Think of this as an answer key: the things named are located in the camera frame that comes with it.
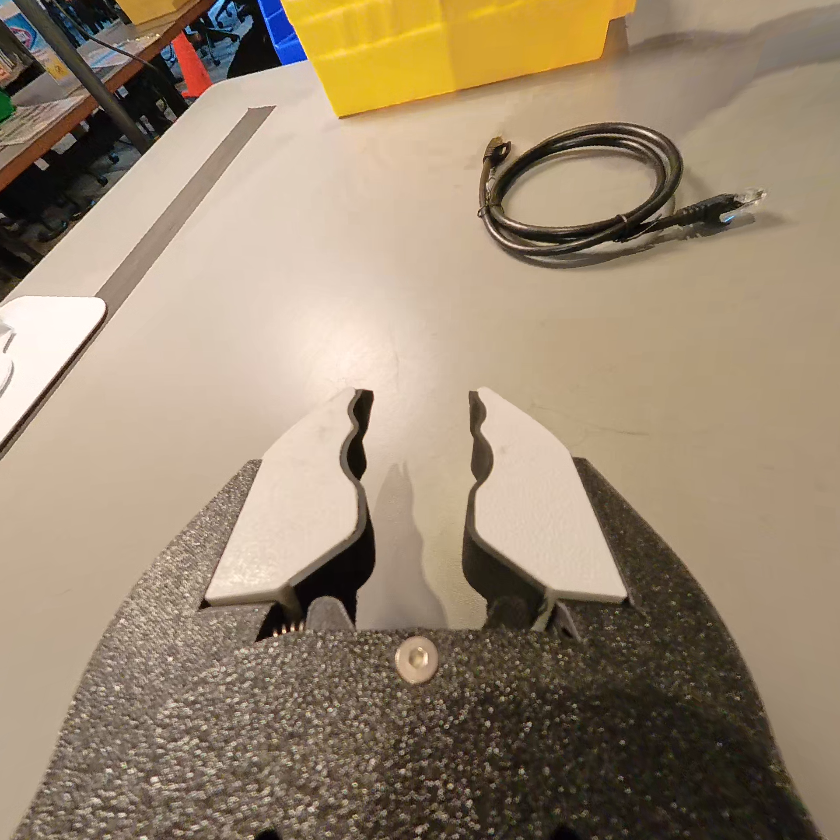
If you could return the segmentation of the orange traffic cone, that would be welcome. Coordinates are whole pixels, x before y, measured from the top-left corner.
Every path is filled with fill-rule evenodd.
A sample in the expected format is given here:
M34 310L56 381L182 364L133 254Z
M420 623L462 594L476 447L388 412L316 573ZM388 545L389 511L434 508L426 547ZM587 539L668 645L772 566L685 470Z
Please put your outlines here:
M171 46L185 83L184 96L199 98L213 85L204 63L184 32L173 39Z

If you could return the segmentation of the white document stand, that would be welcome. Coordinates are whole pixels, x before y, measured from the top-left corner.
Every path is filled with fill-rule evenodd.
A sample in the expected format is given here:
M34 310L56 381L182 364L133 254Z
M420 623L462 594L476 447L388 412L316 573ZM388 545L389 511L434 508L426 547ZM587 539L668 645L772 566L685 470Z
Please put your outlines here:
M1 450L104 324L99 297L23 296L1 306Z

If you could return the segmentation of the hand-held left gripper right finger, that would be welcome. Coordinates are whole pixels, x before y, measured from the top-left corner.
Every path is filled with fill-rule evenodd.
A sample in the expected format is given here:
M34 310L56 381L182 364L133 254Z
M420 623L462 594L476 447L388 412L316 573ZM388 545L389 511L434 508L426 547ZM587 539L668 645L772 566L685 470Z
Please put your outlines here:
M469 393L464 573L488 603L619 604L628 591L571 452L490 388Z

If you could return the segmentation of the blue plastic bin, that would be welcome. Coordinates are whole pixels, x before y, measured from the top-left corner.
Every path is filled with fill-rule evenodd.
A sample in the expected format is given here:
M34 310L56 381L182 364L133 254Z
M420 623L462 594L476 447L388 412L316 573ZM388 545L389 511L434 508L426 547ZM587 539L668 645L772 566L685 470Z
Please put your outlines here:
M282 66L307 61L308 57L289 20L282 1L258 1L259 11Z

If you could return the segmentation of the yellow box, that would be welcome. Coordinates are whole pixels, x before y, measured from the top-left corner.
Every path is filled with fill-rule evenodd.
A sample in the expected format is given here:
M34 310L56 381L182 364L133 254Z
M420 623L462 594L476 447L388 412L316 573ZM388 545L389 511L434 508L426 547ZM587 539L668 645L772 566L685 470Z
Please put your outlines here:
M141 25L158 18L174 14L190 1L169 1L169 0L119 0L122 12L129 21L135 25Z

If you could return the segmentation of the yellow plastic bin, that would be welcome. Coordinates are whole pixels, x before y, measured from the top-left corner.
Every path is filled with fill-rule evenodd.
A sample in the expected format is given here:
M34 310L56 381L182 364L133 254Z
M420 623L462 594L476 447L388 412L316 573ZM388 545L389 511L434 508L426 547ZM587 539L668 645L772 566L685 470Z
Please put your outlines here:
M339 118L598 60L635 1L290 1Z

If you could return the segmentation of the grey metal post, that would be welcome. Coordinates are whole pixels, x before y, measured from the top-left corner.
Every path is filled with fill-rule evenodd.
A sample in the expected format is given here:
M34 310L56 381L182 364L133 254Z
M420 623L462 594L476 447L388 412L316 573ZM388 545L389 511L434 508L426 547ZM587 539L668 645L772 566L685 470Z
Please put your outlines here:
M37 1L16 1L15 4L22 13L37 28L46 43L56 52L71 73L96 99L99 106L111 117L128 138L131 144L141 154L152 145L149 137L132 119L121 101L107 88L88 63L78 54L76 48L63 34L61 28L53 21L41 4Z

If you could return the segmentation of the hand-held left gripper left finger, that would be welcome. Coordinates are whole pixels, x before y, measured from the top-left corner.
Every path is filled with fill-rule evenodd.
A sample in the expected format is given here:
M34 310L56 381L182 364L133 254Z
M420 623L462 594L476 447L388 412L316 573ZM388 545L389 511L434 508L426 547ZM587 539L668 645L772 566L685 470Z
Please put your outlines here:
M373 392L348 387L265 452L205 593L210 606L355 607L375 546L361 479Z

